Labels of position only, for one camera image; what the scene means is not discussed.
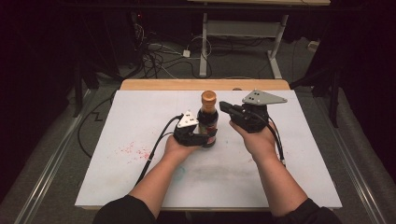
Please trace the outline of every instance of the sauce bottle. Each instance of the sauce bottle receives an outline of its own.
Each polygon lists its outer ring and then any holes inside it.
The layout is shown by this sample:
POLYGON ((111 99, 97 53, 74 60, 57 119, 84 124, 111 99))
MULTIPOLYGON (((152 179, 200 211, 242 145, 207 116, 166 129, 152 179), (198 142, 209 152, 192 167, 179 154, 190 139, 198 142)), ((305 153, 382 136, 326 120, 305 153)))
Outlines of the sauce bottle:
MULTIPOLYGON (((219 113, 215 108, 216 94, 213 91, 204 91, 201 95, 202 107, 198 111, 199 133, 213 134, 217 129, 219 113)), ((203 147, 213 147, 216 143, 216 136, 211 136, 203 147)))

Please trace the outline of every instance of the forearm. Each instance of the forearm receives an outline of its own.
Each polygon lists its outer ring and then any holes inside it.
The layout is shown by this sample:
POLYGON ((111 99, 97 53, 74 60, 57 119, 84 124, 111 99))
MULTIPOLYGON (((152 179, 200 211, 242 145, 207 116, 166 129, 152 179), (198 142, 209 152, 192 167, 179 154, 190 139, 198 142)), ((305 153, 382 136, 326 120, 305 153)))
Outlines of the forearm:
POLYGON ((156 218, 160 214, 172 173, 176 168, 172 162, 159 161, 129 193, 143 201, 156 218))
POLYGON ((307 199, 305 192, 276 155, 261 160, 255 159, 255 162, 273 216, 285 216, 307 199))

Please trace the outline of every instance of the hand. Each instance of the hand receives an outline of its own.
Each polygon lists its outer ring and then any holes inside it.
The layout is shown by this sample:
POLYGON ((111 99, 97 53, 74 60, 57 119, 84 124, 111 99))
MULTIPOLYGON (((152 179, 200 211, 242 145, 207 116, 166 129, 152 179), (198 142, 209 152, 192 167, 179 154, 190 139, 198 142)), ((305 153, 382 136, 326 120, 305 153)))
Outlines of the hand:
POLYGON ((189 155, 199 147, 185 147, 177 142, 173 135, 170 135, 166 140, 165 152, 163 153, 162 161, 170 161, 172 164, 178 166, 189 155))
MULTIPOLYGON (((275 151, 275 138, 271 131, 265 127, 259 133, 248 133, 230 120, 230 125, 239 133, 244 139, 247 151, 252 155, 253 160, 262 161, 266 159, 277 159, 275 151)), ((270 125, 273 129, 275 126, 272 122, 270 125)))

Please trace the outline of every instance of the white board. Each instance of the white board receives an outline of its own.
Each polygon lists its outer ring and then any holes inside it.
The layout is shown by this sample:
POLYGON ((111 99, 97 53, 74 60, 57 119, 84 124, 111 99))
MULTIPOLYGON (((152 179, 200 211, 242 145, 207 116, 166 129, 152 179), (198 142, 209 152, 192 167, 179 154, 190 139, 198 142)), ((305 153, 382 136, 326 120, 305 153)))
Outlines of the white board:
MULTIPOLYGON (((294 91, 267 91, 288 99, 268 105, 279 130, 287 169, 319 206, 341 207, 329 172, 294 91)), ((241 105, 250 91, 216 91, 219 101, 241 105)), ((82 183, 76 206, 100 207, 134 186, 163 127, 174 116, 201 107, 202 91, 118 91, 82 183)), ((193 152, 173 176, 163 209, 261 209, 267 199, 242 137, 219 110, 217 142, 193 152)), ((177 121, 168 128, 175 129, 177 121)), ((166 139, 156 149, 153 167, 166 139)))

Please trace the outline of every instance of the sleeve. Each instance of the sleeve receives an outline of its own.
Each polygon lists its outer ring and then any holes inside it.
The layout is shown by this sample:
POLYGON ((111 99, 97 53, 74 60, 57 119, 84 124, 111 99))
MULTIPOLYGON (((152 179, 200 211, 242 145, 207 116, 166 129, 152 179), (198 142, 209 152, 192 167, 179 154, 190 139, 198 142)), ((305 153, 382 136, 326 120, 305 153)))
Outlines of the sleeve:
POLYGON ((274 217, 276 224, 341 224, 340 219, 329 208, 319 207, 307 199, 296 210, 284 217, 274 217))
POLYGON ((105 223, 152 224, 156 223, 156 220, 144 202, 131 195, 126 195, 107 203, 98 211, 93 219, 93 224, 105 223))

